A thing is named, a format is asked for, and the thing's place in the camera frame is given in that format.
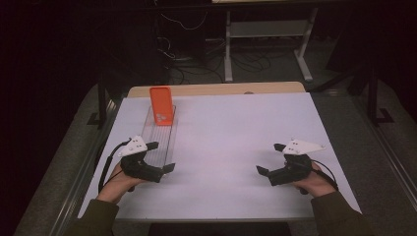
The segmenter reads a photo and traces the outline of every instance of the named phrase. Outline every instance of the metal frame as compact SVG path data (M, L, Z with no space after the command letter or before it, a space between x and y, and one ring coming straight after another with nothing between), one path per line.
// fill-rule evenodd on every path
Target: metal frame
M230 60L230 38L232 37L261 37L261 36L298 36L303 35L302 43L298 49L294 50L294 55L306 82L311 82L313 77L304 60L304 53L310 40L314 21L317 16L318 8L314 8L308 21L276 21L276 22L249 22L232 23L230 22L230 12L226 17L226 48L224 56L224 80L227 83L233 82L233 72Z

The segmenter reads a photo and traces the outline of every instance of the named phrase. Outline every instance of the sleeve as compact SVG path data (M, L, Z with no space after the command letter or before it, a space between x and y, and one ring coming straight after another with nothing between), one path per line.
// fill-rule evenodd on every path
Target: sleeve
M321 236L374 235L365 217L339 192L312 199L312 206Z
M119 206L99 200L91 200L83 217L74 222L64 236L112 235L112 227Z

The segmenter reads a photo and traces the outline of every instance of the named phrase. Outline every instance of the hand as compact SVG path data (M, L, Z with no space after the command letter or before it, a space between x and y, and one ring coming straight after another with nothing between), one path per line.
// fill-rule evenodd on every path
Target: hand
M321 170L320 166L312 162L312 167ZM314 198L327 195L336 191L336 189L323 177L311 171L309 176L303 180L292 183L297 189L305 189Z
M109 179L96 199L114 204L118 204L129 189L146 182L127 176L120 167L120 162L114 167Z

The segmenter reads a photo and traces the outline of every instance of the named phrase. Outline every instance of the person's right hand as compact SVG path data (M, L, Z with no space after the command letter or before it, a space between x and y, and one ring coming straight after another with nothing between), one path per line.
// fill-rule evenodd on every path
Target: person's right hand
M315 162L312 162L312 167L317 170L321 170L320 166ZM336 189L322 176L311 171L309 176L303 180L292 182L297 189L305 189L313 197L317 198L323 195L327 195L336 191Z

